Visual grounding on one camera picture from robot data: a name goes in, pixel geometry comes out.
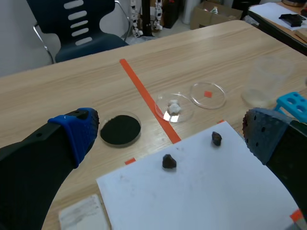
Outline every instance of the glass beaker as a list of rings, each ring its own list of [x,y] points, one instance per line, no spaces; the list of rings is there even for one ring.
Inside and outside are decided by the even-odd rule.
[[[272,56],[258,58],[243,89],[242,98],[254,107],[267,107],[275,102],[275,96],[287,77],[293,72],[293,64]]]

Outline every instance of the white sheet of paper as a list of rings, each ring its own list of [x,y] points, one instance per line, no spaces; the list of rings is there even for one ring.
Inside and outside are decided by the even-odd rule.
[[[59,221],[62,230],[109,230],[96,194],[60,211]]]
[[[301,28],[307,28],[307,21],[303,21],[302,25],[300,27],[291,27],[289,24],[284,22],[283,20],[279,19],[280,15],[282,14],[297,14],[291,10],[286,9],[285,7],[282,7],[280,5],[277,5],[276,3],[269,2],[258,6],[252,6],[250,11],[260,15],[263,18],[269,19],[272,22],[279,24],[289,30],[298,30]]]
[[[222,144],[211,143],[212,132]],[[175,170],[164,170],[171,154]],[[97,179],[113,230],[284,230],[297,205],[227,122]]]

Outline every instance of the white cotton ball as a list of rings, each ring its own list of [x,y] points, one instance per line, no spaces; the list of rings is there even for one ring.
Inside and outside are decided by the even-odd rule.
[[[172,104],[177,104],[177,105],[179,105],[179,101],[178,101],[178,100],[170,100],[170,101],[168,102],[168,106],[171,106]]]
[[[169,113],[170,115],[177,115],[177,114],[180,113],[180,111],[181,111],[181,107],[180,107],[178,104],[176,104],[176,103],[171,104],[171,105],[168,107],[168,113]]]

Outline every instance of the black powder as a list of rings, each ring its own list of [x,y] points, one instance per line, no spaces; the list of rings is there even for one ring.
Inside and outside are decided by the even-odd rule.
[[[135,118],[118,115],[109,120],[100,130],[101,138],[112,145],[123,145],[133,141],[141,131],[141,125]]]

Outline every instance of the wooden table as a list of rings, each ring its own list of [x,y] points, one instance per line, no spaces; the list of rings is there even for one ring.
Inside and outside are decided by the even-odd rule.
[[[231,21],[146,43],[70,60],[0,79],[0,147],[21,141],[51,117],[79,107],[95,108],[103,120],[114,111],[130,111],[142,122],[141,138],[125,149],[106,146],[98,138],[86,158],[58,191],[43,229],[59,229],[58,212],[99,194],[95,179],[172,143],[118,62],[125,58],[153,98],[161,92],[189,94],[196,82],[224,88],[226,104],[216,110],[194,106],[187,122],[172,124],[181,138],[219,120],[242,129],[249,109],[241,99],[243,85],[256,58],[274,55],[290,60],[295,71],[278,96],[305,88],[307,58],[242,21]]]

